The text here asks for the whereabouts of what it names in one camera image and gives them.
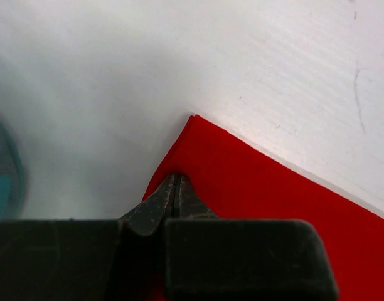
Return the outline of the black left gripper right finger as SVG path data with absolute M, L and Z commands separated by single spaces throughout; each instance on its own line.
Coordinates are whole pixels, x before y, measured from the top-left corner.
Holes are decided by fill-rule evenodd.
M 164 224 L 170 300 L 337 300 L 315 228 L 297 219 L 222 219 L 177 176 Z

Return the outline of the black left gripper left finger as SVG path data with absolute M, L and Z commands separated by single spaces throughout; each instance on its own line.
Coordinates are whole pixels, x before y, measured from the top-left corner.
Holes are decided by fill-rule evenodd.
M 177 184 L 168 176 L 118 219 L 0 220 L 0 300 L 129 296 L 160 265 Z

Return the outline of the red t shirt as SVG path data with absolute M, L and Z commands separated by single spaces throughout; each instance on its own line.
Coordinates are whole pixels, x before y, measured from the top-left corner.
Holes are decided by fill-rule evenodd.
M 341 300 L 384 300 L 384 219 L 290 170 L 199 115 L 192 115 L 156 169 L 187 175 L 222 218 L 295 218 L 320 234 Z

